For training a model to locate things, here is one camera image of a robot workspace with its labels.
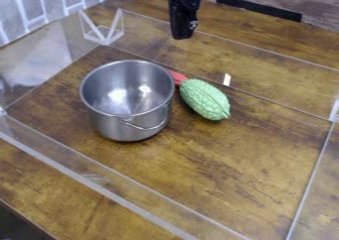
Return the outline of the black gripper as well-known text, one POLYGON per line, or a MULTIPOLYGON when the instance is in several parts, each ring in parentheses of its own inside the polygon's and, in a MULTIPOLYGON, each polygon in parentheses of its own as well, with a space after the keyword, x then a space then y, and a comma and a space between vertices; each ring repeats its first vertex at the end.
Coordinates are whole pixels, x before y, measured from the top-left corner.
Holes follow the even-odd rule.
POLYGON ((171 34, 175 40, 186 40, 193 37, 200 26, 198 9, 202 0, 169 0, 171 34))

